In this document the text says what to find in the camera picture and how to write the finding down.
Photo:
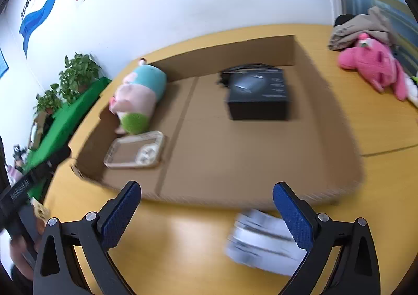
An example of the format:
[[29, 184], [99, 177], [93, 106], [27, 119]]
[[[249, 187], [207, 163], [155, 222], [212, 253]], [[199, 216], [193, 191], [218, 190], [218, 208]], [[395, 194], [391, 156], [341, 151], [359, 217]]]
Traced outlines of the person left hand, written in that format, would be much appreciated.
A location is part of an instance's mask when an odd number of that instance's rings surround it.
[[27, 251], [26, 241], [22, 236], [18, 238], [12, 238], [10, 243], [10, 253], [11, 260], [14, 265], [16, 265], [18, 271], [28, 279], [33, 281], [34, 271], [33, 268], [29, 265], [26, 258], [23, 256], [23, 253]]

